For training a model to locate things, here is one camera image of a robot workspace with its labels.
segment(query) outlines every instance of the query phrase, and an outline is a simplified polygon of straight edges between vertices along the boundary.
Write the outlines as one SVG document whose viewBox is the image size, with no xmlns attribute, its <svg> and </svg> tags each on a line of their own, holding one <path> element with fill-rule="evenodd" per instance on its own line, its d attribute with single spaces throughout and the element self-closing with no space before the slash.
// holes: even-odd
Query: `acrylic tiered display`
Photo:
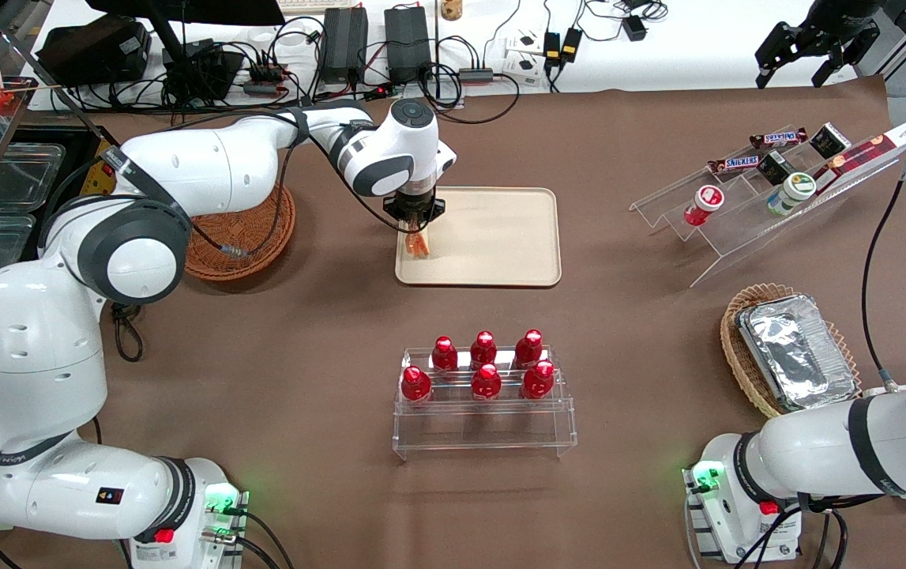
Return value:
<svg viewBox="0 0 906 569">
<path fill-rule="evenodd" d="M 795 126 L 785 126 L 775 132 L 786 133 L 793 130 L 796 130 Z M 749 146 L 724 156 L 724 159 L 765 155 L 772 150 L 778 151 L 797 172 L 814 175 L 828 162 L 828 159 L 818 154 L 809 143 L 763 150 Z M 870 170 L 864 175 L 847 183 L 833 184 L 818 197 L 797 205 L 785 217 L 774 215 L 768 209 L 766 202 L 778 191 L 778 187 L 773 187 L 773 184 L 756 168 L 746 170 L 737 176 L 716 176 L 708 168 L 702 168 L 669 187 L 640 199 L 632 204 L 630 210 L 641 213 L 645 222 L 654 229 L 669 224 L 682 241 L 688 241 L 695 235 L 705 239 L 706 244 L 715 253 L 716 260 L 695 278 L 691 284 L 691 287 L 694 287 L 703 278 L 741 262 L 785 231 L 798 227 L 807 220 L 827 216 L 828 213 L 838 209 L 843 201 L 837 198 L 858 183 L 892 166 L 898 161 L 903 150 L 899 148 L 896 152 L 875 158 L 872 162 L 876 163 L 869 165 Z M 712 213 L 705 223 L 696 227 L 686 222 L 684 210 L 692 204 L 695 191 L 703 185 L 719 187 L 724 194 L 724 204 L 723 208 Z"/>
<path fill-rule="evenodd" d="M 475 401 L 471 392 L 470 347 L 457 347 L 457 371 L 431 365 L 431 348 L 406 349 L 400 367 L 417 365 L 431 377 L 430 401 L 393 402 L 393 450 L 407 460 L 414 450 L 555 449 L 559 457 L 576 446 L 575 407 L 560 361 L 551 346 L 543 358 L 555 365 L 555 384 L 542 399 L 521 399 L 524 370 L 513 369 L 515 346 L 499 346 L 495 367 L 502 378 L 498 399 Z"/>
</svg>

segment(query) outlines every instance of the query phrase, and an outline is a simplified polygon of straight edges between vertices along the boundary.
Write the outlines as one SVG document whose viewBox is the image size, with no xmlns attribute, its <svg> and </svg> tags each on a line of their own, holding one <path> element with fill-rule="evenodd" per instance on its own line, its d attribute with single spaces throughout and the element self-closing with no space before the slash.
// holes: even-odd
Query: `white table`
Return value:
<svg viewBox="0 0 906 569">
<path fill-rule="evenodd" d="M 547 0 L 551 8 L 551 30 L 560 32 L 564 37 L 565 30 L 572 24 L 581 0 Z M 369 11 L 369 43 L 385 39 L 383 10 L 396 3 L 396 0 L 366 0 Z M 428 14 L 428 28 L 434 36 L 434 16 L 431 1 L 424 2 Z M 778 21 L 799 24 L 806 16 L 810 0 L 670 0 L 670 13 L 665 21 L 647 23 L 648 35 L 643 42 L 629 42 L 625 33 L 611 42 L 589 42 L 580 44 L 576 62 L 569 64 L 558 79 L 557 86 L 562 91 L 592 92 L 607 89 L 629 91 L 654 91 L 677 89 L 731 89 L 755 88 L 754 80 L 758 74 L 754 53 L 759 44 L 768 35 Z M 466 37 L 477 47 L 484 50 L 486 40 L 500 22 L 513 12 L 515 0 L 464 0 L 464 17 L 459 21 L 448 22 L 439 18 L 438 37 L 460 35 Z M 609 4 L 594 3 L 598 13 L 609 13 Z M 41 33 L 35 42 L 34 51 L 38 51 L 45 42 L 49 30 L 60 26 L 85 24 L 101 16 L 102 13 L 92 10 L 85 0 L 55 0 L 48 14 Z M 309 30 L 315 24 L 307 22 Z M 607 19 L 596 18 L 586 14 L 580 22 L 582 28 L 591 36 L 609 37 L 618 31 L 618 23 Z M 503 26 L 499 37 L 488 48 L 487 65 L 501 71 L 504 61 L 504 44 L 506 37 L 518 30 L 543 32 L 547 25 L 547 14 L 540 0 L 522 0 L 522 7 L 513 20 Z M 172 23 L 172 28 L 179 32 L 181 26 Z M 267 47 L 269 42 L 254 42 L 253 36 L 258 32 L 240 26 L 187 24 L 186 39 L 200 40 L 212 37 L 220 42 L 243 40 L 243 42 Z M 161 42 L 152 34 L 152 50 L 147 64 L 146 78 L 153 78 L 164 72 L 161 65 Z M 289 65 L 301 79 L 304 88 L 311 84 L 315 57 L 312 46 L 301 43 L 296 47 L 278 46 L 279 59 Z M 385 71 L 385 50 L 374 62 L 373 67 Z M 466 47 L 454 42 L 444 42 L 441 50 L 442 62 L 453 68 L 467 67 Z M 821 65 L 820 58 L 806 58 L 779 70 L 769 84 L 770 87 L 808 86 L 810 76 Z M 26 66 L 24 74 L 34 75 Z M 240 74 L 236 83 L 241 83 L 244 74 Z M 852 68 L 832 76 L 828 83 L 837 83 L 854 78 Z M 381 82 L 383 78 L 372 71 L 367 71 L 367 82 Z M 159 83 L 152 83 L 146 93 L 140 97 L 142 102 L 159 101 Z M 513 92 L 513 86 L 504 81 L 490 85 L 468 86 L 468 95 L 506 94 Z M 547 86 L 524 87 L 524 92 L 547 92 Z M 122 100 L 134 100 L 139 88 L 127 90 Z M 85 101 L 99 104 L 101 101 L 85 94 Z M 249 97 L 241 92 L 240 87 L 233 87 L 226 100 L 230 104 L 253 104 L 265 100 Z M 62 107 L 58 97 L 52 101 L 47 91 L 39 91 L 32 98 L 30 108 L 34 111 L 50 111 L 53 102 L 57 108 Z"/>
</svg>

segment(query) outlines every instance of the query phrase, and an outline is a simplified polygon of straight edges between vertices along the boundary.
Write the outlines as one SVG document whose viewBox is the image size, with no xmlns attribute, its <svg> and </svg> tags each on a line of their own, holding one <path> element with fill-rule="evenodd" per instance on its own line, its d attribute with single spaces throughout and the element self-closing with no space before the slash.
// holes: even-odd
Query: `aluminum foil container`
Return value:
<svg viewBox="0 0 906 569">
<path fill-rule="evenodd" d="M 769 388 L 787 411 L 821 407 L 860 393 L 846 357 L 807 295 L 746 307 L 738 328 Z"/>
</svg>

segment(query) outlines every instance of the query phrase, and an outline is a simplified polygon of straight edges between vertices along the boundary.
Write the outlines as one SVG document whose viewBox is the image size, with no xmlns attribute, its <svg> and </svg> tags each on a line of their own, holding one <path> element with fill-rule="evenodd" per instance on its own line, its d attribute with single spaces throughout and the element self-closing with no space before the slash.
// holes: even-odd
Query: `brown table surface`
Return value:
<svg viewBox="0 0 906 569">
<path fill-rule="evenodd" d="M 488 115 L 506 102 L 470 100 L 463 112 Z M 380 115 L 386 105 L 372 108 Z M 303 147 L 287 177 L 297 227 L 272 269 L 235 294 L 187 278 L 146 307 L 139 364 L 119 359 L 103 321 L 106 443 L 218 462 L 253 491 L 251 509 L 298 569 L 690 568 L 679 468 L 713 436 L 763 425 L 724 360 L 720 314 L 755 282 L 809 292 L 845 335 L 865 385 L 878 384 L 863 344 L 860 277 L 898 167 L 858 187 L 824 223 L 691 289 L 708 264 L 688 262 L 696 246 L 669 230 L 652 234 L 627 209 L 748 134 L 827 120 L 853 140 L 885 132 L 883 84 L 531 95 L 490 125 L 443 122 L 460 162 L 442 183 L 557 194 L 564 275 L 550 289 L 399 284 L 392 232 Z M 100 122 L 120 140 L 167 125 Z M 906 187 L 878 248 L 870 302 L 880 356 L 906 382 Z M 564 360 L 579 446 L 561 460 L 497 450 L 400 461 L 390 436 L 404 347 L 441 334 L 464 345 L 482 328 L 511 343 L 529 327 Z M 84 433 L 91 437 L 89 426 Z M 781 566 L 810 566 L 814 517 L 803 558 Z M 906 567 L 905 501 L 879 500 L 846 518 L 847 567 Z M 257 530 L 251 536 L 271 547 Z M 0 546 L 28 569 L 123 567 L 106 541 L 17 529 L 0 533 Z"/>
</svg>

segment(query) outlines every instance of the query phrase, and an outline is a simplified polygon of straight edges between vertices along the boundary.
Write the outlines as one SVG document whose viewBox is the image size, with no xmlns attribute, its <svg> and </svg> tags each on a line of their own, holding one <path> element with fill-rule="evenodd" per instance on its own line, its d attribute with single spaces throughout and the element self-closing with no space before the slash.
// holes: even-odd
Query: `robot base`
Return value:
<svg viewBox="0 0 906 569">
<path fill-rule="evenodd" d="M 233 516 L 215 514 L 211 508 L 242 507 L 244 496 L 228 483 L 221 468 L 207 458 L 187 458 L 186 464 L 196 476 L 193 507 L 186 521 L 175 530 L 171 543 L 142 544 L 130 540 L 134 569 L 218 569 L 225 554 L 233 562 L 240 559 L 233 551 L 235 546 L 211 543 L 200 536 L 205 529 L 232 529 Z"/>
<path fill-rule="evenodd" d="M 778 516 L 762 514 L 759 505 L 745 493 L 735 475 L 734 449 L 740 439 L 741 435 L 717 436 L 706 444 L 701 461 L 684 471 L 686 492 L 691 493 L 703 483 L 712 486 L 709 492 L 688 497 L 692 521 L 696 518 L 695 511 L 701 511 L 705 516 L 705 527 L 701 522 L 695 523 L 699 551 L 705 557 L 712 557 L 709 553 L 717 552 L 731 564 L 741 561 Z M 797 512 L 772 533 L 763 561 L 796 558 L 799 537 L 800 513 Z M 748 561 L 756 561 L 760 551 L 761 548 L 756 548 Z"/>
</svg>

